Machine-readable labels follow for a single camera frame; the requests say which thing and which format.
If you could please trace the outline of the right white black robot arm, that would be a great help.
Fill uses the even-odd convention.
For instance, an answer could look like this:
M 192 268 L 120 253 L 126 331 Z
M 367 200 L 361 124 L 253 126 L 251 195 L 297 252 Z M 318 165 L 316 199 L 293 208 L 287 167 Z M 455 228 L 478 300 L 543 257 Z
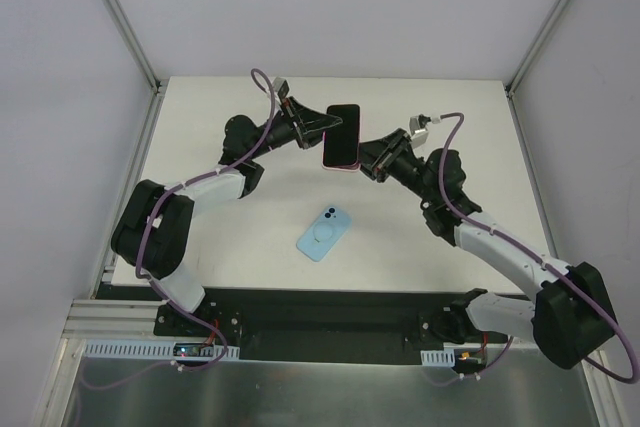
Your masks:
M 359 147 L 360 169 L 382 183 L 393 178 L 421 201 L 429 230 L 476 256 L 508 278 L 523 298 L 475 288 L 436 312 L 429 321 L 436 338 L 455 344 L 483 332 L 519 337 L 537 345 L 554 365 L 570 369 L 613 334 L 615 313 L 603 278 L 592 265 L 569 265 L 511 239 L 463 191 L 466 174 L 458 151 L 414 154 L 402 129 Z

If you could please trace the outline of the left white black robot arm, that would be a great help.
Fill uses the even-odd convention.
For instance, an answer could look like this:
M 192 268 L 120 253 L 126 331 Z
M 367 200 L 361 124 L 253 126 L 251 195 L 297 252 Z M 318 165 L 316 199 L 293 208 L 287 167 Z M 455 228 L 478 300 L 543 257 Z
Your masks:
M 152 180 L 135 186 L 111 236 L 111 250 L 178 312 L 180 328 L 191 336 L 204 334 L 216 324 L 204 287 L 184 262 L 192 221 L 250 195 L 264 172 L 257 157 L 290 142 L 312 148 L 341 124 L 339 117 L 307 108 L 293 97 L 276 102 L 260 126 L 245 115 L 230 118 L 213 170 L 171 187 Z

